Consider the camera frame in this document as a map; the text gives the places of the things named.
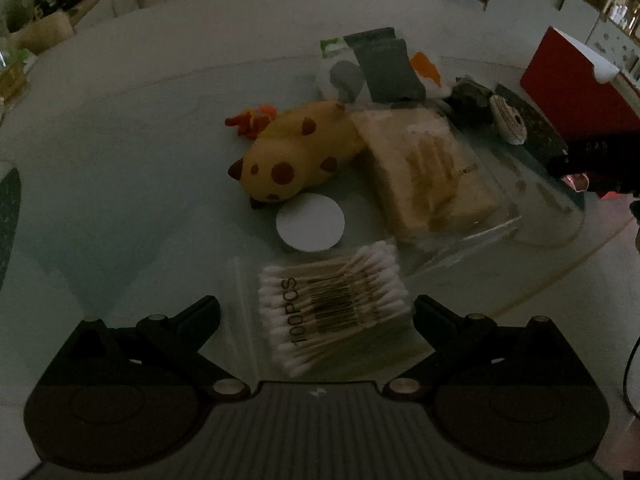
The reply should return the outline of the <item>yellow spotted plush toy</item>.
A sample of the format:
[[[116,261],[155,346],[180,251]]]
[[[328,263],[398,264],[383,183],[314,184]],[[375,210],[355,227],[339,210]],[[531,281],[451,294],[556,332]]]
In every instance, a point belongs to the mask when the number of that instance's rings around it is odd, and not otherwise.
[[[366,144],[336,101],[317,101],[279,113],[228,175],[252,203],[280,203],[329,180]]]

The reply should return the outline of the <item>dark patterned packet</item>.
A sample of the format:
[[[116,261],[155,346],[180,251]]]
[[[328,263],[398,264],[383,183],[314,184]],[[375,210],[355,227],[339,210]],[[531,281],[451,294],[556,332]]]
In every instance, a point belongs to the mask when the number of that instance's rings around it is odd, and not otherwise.
[[[494,92],[469,77],[458,78],[450,96],[444,99],[449,106],[449,118],[458,128],[487,128],[494,123],[490,98]]]

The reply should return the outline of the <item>orange small toy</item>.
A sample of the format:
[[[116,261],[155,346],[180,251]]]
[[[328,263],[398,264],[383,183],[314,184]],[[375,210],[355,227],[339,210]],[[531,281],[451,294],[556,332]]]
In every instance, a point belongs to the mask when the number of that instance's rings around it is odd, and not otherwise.
[[[261,105],[247,108],[240,114],[226,118],[224,124],[227,127],[235,128],[238,136],[244,136],[247,140],[255,141],[265,128],[277,118],[278,112],[274,106]]]

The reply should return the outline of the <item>white round patterned item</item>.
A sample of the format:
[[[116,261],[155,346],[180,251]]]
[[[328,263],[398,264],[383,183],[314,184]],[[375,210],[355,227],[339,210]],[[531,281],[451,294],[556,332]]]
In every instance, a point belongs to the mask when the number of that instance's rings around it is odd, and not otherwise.
[[[502,96],[494,94],[489,99],[500,136],[507,144],[522,145],[527,139],[527,129],[520,113]]]

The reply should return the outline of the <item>white round disc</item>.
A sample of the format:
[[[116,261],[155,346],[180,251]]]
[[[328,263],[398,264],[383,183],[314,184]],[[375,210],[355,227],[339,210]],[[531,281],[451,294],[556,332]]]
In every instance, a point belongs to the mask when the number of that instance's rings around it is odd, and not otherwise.
[[[334,247],[345,232],[345,217],[332,198],[303,193],[278,211],[276,228],[280,239],[300,252],[324,252]]]

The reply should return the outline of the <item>red white cardboard box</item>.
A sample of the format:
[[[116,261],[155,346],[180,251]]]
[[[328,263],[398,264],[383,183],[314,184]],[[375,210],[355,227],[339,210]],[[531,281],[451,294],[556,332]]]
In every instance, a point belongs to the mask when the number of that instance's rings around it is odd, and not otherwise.
[[[639,129],[639,88],[602,55],[550,27],[521,87],[565,139]]]

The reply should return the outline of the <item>white green grey pouch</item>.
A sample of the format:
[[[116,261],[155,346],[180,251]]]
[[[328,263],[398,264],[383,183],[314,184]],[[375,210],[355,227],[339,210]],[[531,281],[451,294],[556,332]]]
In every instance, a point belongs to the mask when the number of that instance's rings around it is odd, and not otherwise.
[[[345,104],[413,104],[452,90],[440,59],[408,46],[393,27],[320,42],[316,81],[323,99]]]

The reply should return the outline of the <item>cotton swab bag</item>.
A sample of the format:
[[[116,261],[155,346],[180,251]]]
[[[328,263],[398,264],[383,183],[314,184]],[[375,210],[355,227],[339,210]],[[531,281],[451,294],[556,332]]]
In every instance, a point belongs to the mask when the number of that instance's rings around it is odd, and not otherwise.
[[[334,258],[265,266],[258,280],[258,312],[272,360],[291,378],[364,337],[405,324],[412,311],[391,240]]]

